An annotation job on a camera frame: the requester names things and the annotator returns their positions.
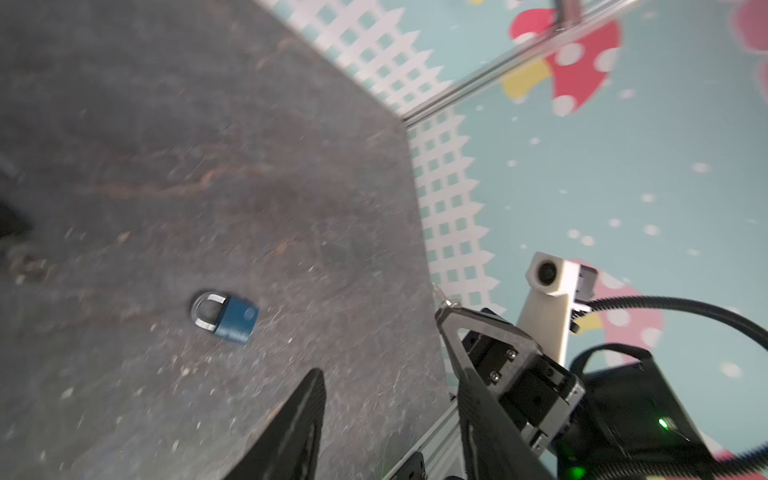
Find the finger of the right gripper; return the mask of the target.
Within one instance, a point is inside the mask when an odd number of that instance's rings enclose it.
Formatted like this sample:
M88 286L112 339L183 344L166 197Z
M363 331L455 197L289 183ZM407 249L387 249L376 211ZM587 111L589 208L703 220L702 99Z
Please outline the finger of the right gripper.
M470 372L486 384L533 384L540 378L540 347L500 317L448 304L435 321L458 381Z

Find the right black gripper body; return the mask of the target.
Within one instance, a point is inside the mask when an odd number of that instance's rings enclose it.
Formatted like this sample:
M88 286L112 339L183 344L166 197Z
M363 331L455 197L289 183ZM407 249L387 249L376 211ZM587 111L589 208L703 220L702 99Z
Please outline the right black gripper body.
M540 347L540 378L533 384L486 384L533 454L541 455L571 424L585 388Z

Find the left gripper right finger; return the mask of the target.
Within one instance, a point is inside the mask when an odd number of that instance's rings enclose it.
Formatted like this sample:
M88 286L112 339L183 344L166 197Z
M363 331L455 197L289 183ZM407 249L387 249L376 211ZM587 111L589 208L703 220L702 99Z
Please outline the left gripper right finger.
M457 405L467 479L553 479L483 383L461 383Z

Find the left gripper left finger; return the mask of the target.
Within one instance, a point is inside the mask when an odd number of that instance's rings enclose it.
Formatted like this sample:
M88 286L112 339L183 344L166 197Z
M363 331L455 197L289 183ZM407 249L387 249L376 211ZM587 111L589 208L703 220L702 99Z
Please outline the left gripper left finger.
M324 375L313 368L225 479L313 479L325 405Z

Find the blue padlock silver shackle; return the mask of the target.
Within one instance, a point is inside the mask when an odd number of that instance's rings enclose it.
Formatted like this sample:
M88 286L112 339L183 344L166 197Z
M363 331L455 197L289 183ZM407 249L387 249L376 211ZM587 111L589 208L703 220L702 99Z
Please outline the blue padlock silver shackle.
M206 303L215 303L219 306L213 320L200 315L200 308ZM240 345L245 345L250 340L259 314L260 309L255 304L216 291L199 294L190 306L190 318L198 328L220 339Z

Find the silver key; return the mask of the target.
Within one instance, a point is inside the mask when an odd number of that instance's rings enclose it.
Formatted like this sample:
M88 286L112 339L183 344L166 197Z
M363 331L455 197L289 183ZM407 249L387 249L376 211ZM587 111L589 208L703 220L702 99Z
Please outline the silver key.
M11 277L16 285L45 282L54 267L48 259L25 250L10 251L6 258L9 262Z

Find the brass key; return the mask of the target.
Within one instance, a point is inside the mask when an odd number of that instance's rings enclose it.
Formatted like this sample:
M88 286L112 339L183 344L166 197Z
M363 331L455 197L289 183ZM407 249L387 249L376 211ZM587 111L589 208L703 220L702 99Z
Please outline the brass key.
M432 284L432 294L438 308L450 307L453 304L452 299L436 283Z

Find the black padlock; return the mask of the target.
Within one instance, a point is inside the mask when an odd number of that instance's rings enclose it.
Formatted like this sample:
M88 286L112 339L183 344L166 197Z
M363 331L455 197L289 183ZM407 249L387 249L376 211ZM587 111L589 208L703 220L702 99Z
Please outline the black padlock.
M33 230L32 223L12 206L0 204L0 236L2 239L23 237Z

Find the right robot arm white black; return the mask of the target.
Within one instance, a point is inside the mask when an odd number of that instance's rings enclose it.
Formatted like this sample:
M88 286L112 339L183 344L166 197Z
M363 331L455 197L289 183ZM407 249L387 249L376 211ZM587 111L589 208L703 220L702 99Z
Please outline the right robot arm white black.
M591 350L569 366L490 310L454 303L435 315L459 380L458 411L471 479L718 479L758 474L767 449L723 460L707 449L652 354L607 343L623 366L588 372Z

